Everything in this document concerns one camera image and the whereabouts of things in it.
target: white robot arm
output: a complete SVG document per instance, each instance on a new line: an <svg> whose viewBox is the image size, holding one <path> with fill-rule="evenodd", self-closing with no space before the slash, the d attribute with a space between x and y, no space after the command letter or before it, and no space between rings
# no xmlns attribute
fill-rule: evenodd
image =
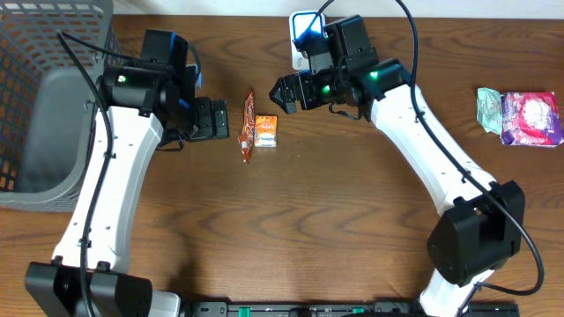
<svg viewBox="0 0 564 317"><path fill-rule="evenodd" d="M112 271L127 273L131 263L131 229L139 193L163 128L155 115L151 114L148 118L140 116L134 108L110 107L108 114L115 138L114 157L94 210L88 268L96 269L99 262L106 262ZM100 176L107 141L104 122L98 113L93 152L77 208L53 253L53 259L61 257L63 265L80 266L78 242L82 238L86 213Z"/></svg>
<svg viewBox="0 0 564 317"><path fill-rule="evenodd" d="M447 130L438 122L427 106L421 90L417 88L419 108L425 111L425 118L433 132L453 156L471 171L472 176L485 188L495 181L494 177L482 170L464 153ZM469 182L463 181L461 174L450 164L439 148L434 144L413 112L410 87L401 85L386 92L386 98L374 101L371 114L372 123L382 131L402 152L413 170L421 178L434 205L442 216L445 210L454 207L454 200L462 197L471 200L482 193ZM419 302L425 312L431 316L455 316L476 282L484 281L493 270L486 270L475 276L470 284L459 287L446 281L435 270L429 286L421 293Z"/></svg>

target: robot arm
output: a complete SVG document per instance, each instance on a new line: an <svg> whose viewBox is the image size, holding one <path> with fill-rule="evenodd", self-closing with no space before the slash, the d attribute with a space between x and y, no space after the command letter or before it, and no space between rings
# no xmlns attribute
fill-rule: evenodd
<svg viewBox="0 0 564 317"><path fill-rule="evenodd" d="M114 147L96 203L87 241L86 281L79 277L85 219L108 137L101 113L95 118L93 149L77 208L50 264L33 262L26 288L49 316L83 316L90 289L96 315L176 317L180 297L152 289L149 280L129 276L130 240L139 194L158 146L229 137L226 102L195 98L199 70L187 66L188 42L148 30L141 59L111 66L98 80L108 107Z"/></svg>
<svg viewBox="0 0 564 317"><path fill-rule="evenodd" d="M425 118L433 132L456 160L471 171L474 178L484 187L489 188L489 184L495 181L494 177L483 171L458 146L447 130L437 121L419 88L417 88L417 98L419 107L421 111L425 112ZM453 202L458 197L468 201L481 195L469 182L463 181L461 174L437 148L421 124L415 120L408 85L402 85L386 92L386 98L381 101L375 100L371 120L402 152L423 181L439 216L442 216L444 211L453 208ZM475 276L469 284L460 287L445 280L436 269L429 286L421 293L419 303L428 315L455 316L459 307L471 294L473 285L486 280L493 272L488 269Z"/></svg>
<svg viewBox="0 0 564 317"><path fill-rule="evenodd" d="M114 131L114 157L96 204L88 248L88 268L96 269L105 262L114 272L127 273L130 268L130 240L139 193L151 157L160 143L163 127L154 114L140 116L138 110L110 107L108 110ZM93 152L77 208L56 246L53 259L62 264L80 266L80 245L86 213L102 166L107 143L101 114L96 117Z"/></svg>
<svg viewBox="0 0 564 317"><path fill-rule="evenodd" d="M427 241L435 266L430 285L419 298L429 315L455 316L473 291L520 248L521 235L499 210L444 156L413 110L411 75L395 59L379 62L360 16L325 26L326 35L305 32L294 44L308 53L310 71L282 77L271 100L287 114L326 104L359 109L402 152L421 178L441 219ZM490 194L523 222L523 191L510 182L499 185L458 146L437 121L416 88L425 120L440 142Z"/></svg>
<svg viewBox="0 0 564 317"><path fill-rule="evenodd" d="M445 210L454 207L453 202L456 198L462 197L465 200L471 200L481 195L482 193L479 190L463 180L462 175L437 148L421 124L417 122L413 112L410 87L401 85L386 92L385 95L386 98L383 100L374 101L370 119L402 152L423 181L439 216L442 216ZM425 112L427 123L441 140L441 143L458 162L461 162L466 170L471 171L475 179L485 188L489 188L489 184L495 181L494 177L474 163L450 136L449 132L437 121L423 99L419 88L417 88L417 99L421 111Z"/></svg>

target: small orange box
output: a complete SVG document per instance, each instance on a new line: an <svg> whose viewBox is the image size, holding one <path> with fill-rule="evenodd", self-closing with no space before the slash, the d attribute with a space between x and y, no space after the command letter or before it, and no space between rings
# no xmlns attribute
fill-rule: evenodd
<svg viewBox="0 0 564 317"><path fill-rule="evenodd" d="M255 123L255 146L276 147L278 142L278 117L276 115L258 115L255 118Z"/></svg>

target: snack package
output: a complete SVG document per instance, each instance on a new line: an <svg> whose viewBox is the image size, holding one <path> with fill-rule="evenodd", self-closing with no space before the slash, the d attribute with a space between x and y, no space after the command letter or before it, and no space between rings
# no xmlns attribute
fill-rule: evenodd
<svg viewBox="0 0 564 317"><path fill-rule="evenodd" d="M256 117L255 147L276 147L278 117L258 115Z"/></svg>
<svg viewBox="0 0 564 317"><path fill-rule="evenodd" d="M478 89L478 112L477 120L486 132L501 135L501 94L493 89Z"/></svg>
<svg viewBox="0 0 564 317"><path fill-rule="evenodd" d="M239 145L243 152L243 162L249 163L255 144L255 94L249 90L243 109L243 131L239 135Z"/></svg>
<svg viewBox="0 0 564 317"><path fill-rule="evenodd" d="M554 92L508 92L501 102L505 145L554 147L564 143Z"/></svg>

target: green wrapper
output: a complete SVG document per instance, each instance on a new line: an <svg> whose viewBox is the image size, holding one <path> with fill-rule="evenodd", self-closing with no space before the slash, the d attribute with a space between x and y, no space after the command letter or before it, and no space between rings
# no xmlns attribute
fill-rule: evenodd
<svg viewBox="0 0 564 317"><path fill-rule="evenodd" d="M503 123L500 93L489 88L479 88L477 103L479 124L484 127L486 132L500 135Z"/></svg>

